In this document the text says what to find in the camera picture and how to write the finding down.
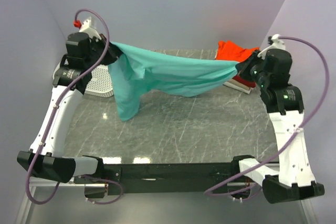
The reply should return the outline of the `teal t-shirt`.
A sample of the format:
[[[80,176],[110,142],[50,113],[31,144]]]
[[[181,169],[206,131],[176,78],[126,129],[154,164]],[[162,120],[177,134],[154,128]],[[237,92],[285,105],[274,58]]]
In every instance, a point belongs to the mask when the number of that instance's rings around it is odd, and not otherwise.
[[[121,51],[108,66],[121,121],[132,119],[140,98],[151,90],[194,97],[224,84],[237,74],[235,61],[171,56],[113,42]]]

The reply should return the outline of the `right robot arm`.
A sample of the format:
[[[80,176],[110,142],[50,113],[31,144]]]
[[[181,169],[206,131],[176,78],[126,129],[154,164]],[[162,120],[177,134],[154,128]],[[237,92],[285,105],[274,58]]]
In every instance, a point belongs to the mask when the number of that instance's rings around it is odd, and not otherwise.
[[[271,204],[322,196],[324,186],[311,170],[302,127],[304,105],[301,91],[289,83],[291,54],[283,49],[258,50],[238,64],[239,76],[260,88],[260,97],[272,122],[279,158],[279,171],[261,165],[253,156],[235,156],[230,175],[241,182],[246,177],[262,187]]]

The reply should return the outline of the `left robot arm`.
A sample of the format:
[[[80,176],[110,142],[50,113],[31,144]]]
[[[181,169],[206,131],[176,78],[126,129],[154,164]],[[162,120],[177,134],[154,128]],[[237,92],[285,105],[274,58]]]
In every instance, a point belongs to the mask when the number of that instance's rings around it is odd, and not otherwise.
[[[73,114],[92,79],[93,66],[114,63],[122,54],[103,34],[86,32],[70,34],[67,53],[54,73],[51,101],[43,124],[28,151],[20,151],[18,163],[37,177],[67,183],[73,177],[86,175],[93,183],[104,179],[103,161],[99,157],[65,157],[65,139]]]

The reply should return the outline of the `folded dark red t-shirt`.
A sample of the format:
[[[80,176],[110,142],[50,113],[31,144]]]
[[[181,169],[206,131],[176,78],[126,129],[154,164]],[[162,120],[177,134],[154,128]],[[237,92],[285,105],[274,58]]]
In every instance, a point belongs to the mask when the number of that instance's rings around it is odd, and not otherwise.
[[[256,84],[255,82],[252,82],[252,81],[247,81],[247,80],[244,80],[243,78],[241,78],[239,75],[236,75],[233,77],[233,80],[249,87],[249,88],[255,88],[256,87]]]

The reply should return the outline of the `folded beige t-shirt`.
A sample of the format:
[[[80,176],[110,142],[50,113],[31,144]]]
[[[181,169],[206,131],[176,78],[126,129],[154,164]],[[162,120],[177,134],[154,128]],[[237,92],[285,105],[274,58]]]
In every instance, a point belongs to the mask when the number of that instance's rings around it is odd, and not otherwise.
[[[252,88],[249,88],[233,79],[229,80],[228,83],[233,85],[237,90],[241,90],[242,92],[250,93]]]

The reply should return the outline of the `folded orange t-shirt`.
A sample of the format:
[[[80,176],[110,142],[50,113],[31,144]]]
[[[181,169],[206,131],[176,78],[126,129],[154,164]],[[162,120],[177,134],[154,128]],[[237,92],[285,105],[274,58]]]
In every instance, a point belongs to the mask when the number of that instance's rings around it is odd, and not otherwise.
[[[219,41],[215,59],[243,62],[256,50],[259,50],[259,47],[247,49],[232,41]]]

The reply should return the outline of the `folded white t-shirt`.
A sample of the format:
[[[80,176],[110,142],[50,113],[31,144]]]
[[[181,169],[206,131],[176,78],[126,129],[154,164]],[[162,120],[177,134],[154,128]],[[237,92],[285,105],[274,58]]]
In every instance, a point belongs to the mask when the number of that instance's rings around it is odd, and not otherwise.
[[[250,92],[251,92],[251,88],[250,87],[246,87],[245,88],[241,84],[236,85],[236,84],[231,83],[231,82],[225,82],[223,85],[226,86],[226,87],[238,90],[238,91],[240,91],[242,93],[245,93],[245,94],[250,94]]]

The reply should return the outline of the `white perforated plastic basket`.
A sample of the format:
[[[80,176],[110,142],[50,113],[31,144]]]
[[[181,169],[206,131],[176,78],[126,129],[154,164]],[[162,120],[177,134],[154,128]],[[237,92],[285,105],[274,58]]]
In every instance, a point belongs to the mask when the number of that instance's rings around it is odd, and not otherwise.
[[[52,100],[57,99],[63,94],[66,87],[69,86],[75,79],[77,79],[83,70],[71,69],[68,65],[60,64],[54,71]],[[90,73],[79,79],[62,99],[80,100],[84,94],[94,95],[97,97],[108,98],[113,96],[113,87],[108,67],[99,65]]]

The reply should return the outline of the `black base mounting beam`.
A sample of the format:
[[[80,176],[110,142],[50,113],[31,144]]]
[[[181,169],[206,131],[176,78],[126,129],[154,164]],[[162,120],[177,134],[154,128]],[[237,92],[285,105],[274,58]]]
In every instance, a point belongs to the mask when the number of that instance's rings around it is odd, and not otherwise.
[[[74,183],[87,186],[101,179],[119,183],[125,194],[204,192],[239,173],[238,162],[180,164],[105,164],[94,179],[76,177]]]

